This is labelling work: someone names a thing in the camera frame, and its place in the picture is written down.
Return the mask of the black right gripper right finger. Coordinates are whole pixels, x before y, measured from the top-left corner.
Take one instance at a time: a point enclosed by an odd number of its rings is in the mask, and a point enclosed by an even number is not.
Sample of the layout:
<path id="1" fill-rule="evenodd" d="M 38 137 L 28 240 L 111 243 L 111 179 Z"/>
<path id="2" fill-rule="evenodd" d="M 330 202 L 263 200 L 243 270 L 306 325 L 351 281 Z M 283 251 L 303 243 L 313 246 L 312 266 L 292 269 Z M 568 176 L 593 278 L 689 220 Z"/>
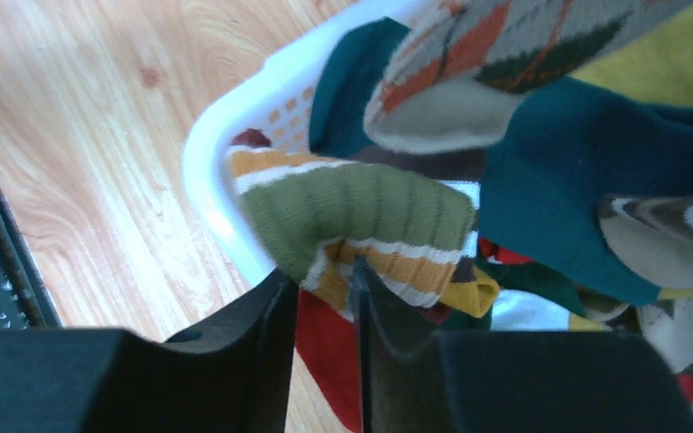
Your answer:
<path id="1" fill-rule="evenodd" d="M 443 330 L 352 277 L 364 432 L 693 432 L 693 412 L 642 338 Z"/>

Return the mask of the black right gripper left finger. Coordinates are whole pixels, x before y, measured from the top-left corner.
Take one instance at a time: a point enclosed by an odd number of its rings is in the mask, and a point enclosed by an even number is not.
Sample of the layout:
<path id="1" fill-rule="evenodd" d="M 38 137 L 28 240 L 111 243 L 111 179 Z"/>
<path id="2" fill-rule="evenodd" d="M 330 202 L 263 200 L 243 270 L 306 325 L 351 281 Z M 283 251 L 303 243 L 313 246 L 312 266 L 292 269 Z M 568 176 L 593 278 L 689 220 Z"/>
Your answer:
<path id="1" fill-rule="evenodd" d="M 158 344 L 113 328 L 0 331 L 0 432 L 281 432 L 298 287 L 272 272 Z"/>

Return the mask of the rust green striped sock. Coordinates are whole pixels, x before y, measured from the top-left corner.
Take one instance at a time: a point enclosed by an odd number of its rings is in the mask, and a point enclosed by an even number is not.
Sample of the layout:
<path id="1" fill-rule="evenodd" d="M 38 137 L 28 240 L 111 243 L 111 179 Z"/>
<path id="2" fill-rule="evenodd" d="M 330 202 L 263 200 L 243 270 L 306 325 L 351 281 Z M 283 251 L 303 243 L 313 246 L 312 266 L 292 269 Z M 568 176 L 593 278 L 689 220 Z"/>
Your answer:
<path id="1" fill-rule="evenodd" d="M 359 255 L 408 304 L 435 305 L 476 221 L 465 193 L 382 164 L 235 145 L 226 165 L 277 266 L 343 316 Z"/>

